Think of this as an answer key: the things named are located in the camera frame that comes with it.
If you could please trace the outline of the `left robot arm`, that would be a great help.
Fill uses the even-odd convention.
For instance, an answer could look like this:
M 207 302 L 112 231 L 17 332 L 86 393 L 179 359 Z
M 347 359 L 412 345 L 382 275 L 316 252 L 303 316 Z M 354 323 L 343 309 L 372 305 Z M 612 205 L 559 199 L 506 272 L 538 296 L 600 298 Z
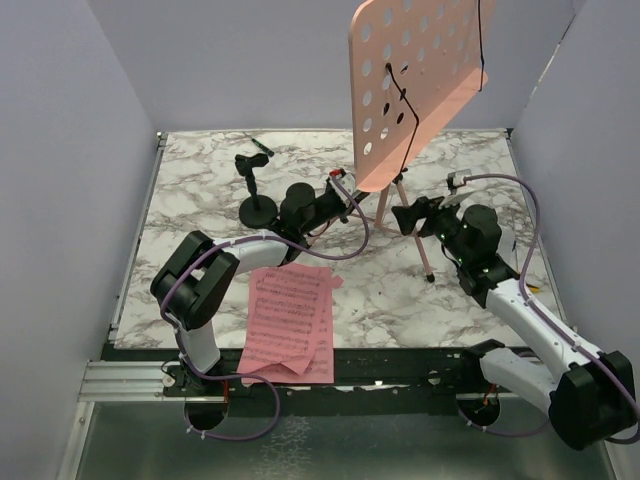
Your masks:
M 277 205 L 257 193 L 253 176 L 246 179 L 249 197 L 240 208 L 241 223 L 254 230 L 250 236 L 215 241 L 203 232 L 190 232 L 152 280 L 150 292 L 168 322 L 189 367 L 186 382 L 206 395 L 220 385 L 216 366 L 221 353 L 211 321 L 234 278 L 265 267 L 281 267 L 300 253 L 331 260 L 328 254 L 310 249 L 307 235 L 322 225 L 344 220 L 359 208 L 364 194 L 356 188 L 355 176 L 334 170 L 325 191 L 316 196 L 307 183 L 291 185 Z

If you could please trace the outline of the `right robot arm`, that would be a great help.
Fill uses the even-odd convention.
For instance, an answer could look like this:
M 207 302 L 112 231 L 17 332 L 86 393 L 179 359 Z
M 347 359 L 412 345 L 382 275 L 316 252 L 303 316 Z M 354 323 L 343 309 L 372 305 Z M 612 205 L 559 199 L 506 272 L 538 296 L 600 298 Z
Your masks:
M 630 361 L 618 351 L 604 353 L 535 301 L 520 272 L 498 252 L 502 230 L 494 209 L 479 204 L 462 209 L 444 197 L 420 197 L 391 211 L 402 234 L 440 242 L 464 292 L 513 329 L 540 361 L 533 364 L 486 341 L 459 367 L 467 389 L 496 384 L 519 395 L 545 413 L 575 450 L 637 424 Z

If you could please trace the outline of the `pink music stand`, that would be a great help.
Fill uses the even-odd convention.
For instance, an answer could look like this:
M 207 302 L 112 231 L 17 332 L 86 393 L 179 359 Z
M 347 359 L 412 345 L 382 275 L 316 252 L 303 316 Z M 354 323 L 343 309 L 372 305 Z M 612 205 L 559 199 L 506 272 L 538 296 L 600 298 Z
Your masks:
M 381 228 L 402 170 L 483 90 L 494 0 L 362 3 L 349 29 L 356 185 L 380 195 Z

